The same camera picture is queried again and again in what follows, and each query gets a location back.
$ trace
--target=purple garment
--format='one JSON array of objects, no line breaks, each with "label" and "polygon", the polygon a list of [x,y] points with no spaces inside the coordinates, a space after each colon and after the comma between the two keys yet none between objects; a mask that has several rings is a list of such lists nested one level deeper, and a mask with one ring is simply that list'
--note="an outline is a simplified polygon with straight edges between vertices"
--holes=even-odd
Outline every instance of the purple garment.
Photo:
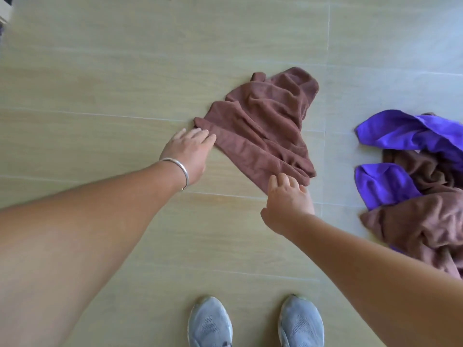
[{"label": "purple garment", "polygon": [[[438,116],[410,116],[400,110],[375,114],[356,128],[364,145],[439,153],[463,172],[463,125]],[[364,164],[355,183],[368,210],[421,196],[410,176],[394,163]]]}]

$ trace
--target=fabric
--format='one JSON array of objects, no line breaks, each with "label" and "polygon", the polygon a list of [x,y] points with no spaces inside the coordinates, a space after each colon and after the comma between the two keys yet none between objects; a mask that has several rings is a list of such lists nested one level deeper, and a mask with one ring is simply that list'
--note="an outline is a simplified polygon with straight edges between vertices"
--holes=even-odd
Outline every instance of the fabric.
[{"label": "fabric", "polygon": [[369,209],[360,219],[392,248],[461,278],[463,128],[441,117],[410,117],[384,111],[356,129],[362,143],[393,148],[383,151],[384,163],[356,169]]},{"label": "fabric", "polygon": [[278,173],[307,186],[316,172],[300,131],[318,90],[317,81],[297,67],[269,79],[254,73],[194,125],[216,134],[215,145],[263,192]]}]

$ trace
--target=gray sneaker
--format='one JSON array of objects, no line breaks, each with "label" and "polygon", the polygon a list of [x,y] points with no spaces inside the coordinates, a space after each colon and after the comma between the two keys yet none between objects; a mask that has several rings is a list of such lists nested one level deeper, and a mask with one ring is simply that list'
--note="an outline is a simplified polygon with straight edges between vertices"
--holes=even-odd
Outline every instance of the gray sneaker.
[{"label": "gray sneaker", "polygon": [[323,322],[313,303],[289,296],[281,307],[278,336],[282,347],[323,347]]},{"label": "gray sneaker", "polygon": [[190,347],[231,347],[232,338],[232,322],[217,298],[206,297],[194,305],[188,320]]}]

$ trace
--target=bracelet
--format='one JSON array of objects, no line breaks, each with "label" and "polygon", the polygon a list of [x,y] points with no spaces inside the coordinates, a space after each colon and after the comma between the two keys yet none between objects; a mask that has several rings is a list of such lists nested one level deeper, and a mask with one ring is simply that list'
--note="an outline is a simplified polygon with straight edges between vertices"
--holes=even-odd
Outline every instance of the bracelet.
[{"label": "bracelet", "polygon": [[180,167],[180,169],[182,170],[182,172],[183,172],[184,175],[185,175],[185,178],[187,178],[187,184],[186,184],[185,187],[182,189],[182,191],[185,190],[185,189],[188,187],[188,185],[189,185],[188,172],[187,172],[187,169],[185,168],[185,166],[184,166],[182,163],[178,162],[176,159],[174,159],[174,158],[169,158],[169,157],[164,157],[163,159],[159,160],[159,162],[162,162],[162,161],[164,161],[164,160],[167,160],[167,161],[169,161],[169,162],[175,163],[175,164],[177,164],[177,165]]}]

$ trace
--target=dark brown cloth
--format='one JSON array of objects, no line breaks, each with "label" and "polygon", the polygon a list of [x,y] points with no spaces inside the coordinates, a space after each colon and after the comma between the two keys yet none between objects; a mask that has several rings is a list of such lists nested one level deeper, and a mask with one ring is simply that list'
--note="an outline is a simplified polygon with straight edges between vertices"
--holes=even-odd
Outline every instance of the dark brown cloth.
[{"label": "dark brown cloth", "polygon": [[385,150],[383,161],[402,166],[423,196],[366,212],[363,225],[392,248],[463,277],[461,175],[425,151]]},{"label": "dark brown cloth", "polygon": [[297,67],[270,79],[254,73],[194,125],[216,134],[215,145],[263,192],[278,173],[307,186],[316,173],[300,131],[318,90],[317,81]]}]

